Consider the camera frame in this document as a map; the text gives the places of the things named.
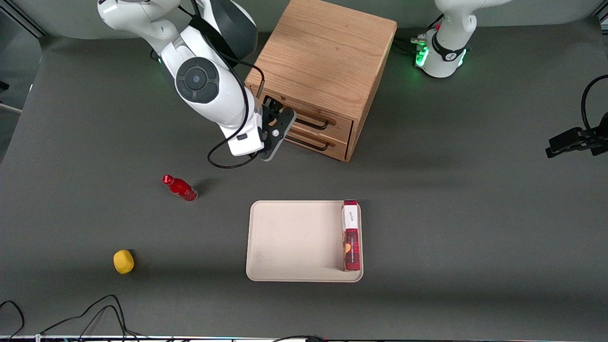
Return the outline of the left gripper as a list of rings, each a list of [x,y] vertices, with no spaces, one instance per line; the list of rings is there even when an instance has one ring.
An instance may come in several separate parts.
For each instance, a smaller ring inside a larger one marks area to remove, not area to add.
[[[608,151],[608,113],[603,114],[598,126],[591,128],[587,120],[586,130],[580,127],[571,128],[554,136],[549,140],[549,147],[545,149],[547,158],[554,158],[573,151],[590,150],[593,156]]]

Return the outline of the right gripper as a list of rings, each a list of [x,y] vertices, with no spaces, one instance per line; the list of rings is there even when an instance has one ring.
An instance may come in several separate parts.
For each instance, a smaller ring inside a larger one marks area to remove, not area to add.
[[[284,108],[281,102],[266,95],[263,107],[252,108],[243,128],[239,129],[239,125],[235,128],[220,126],[220,130],[226,138],[236,133],[228,141],[228,148],[233,156],[245,156],[260,151],[260,159],[269,162],[285,140],[296,118],[297,114],[293,108]]]

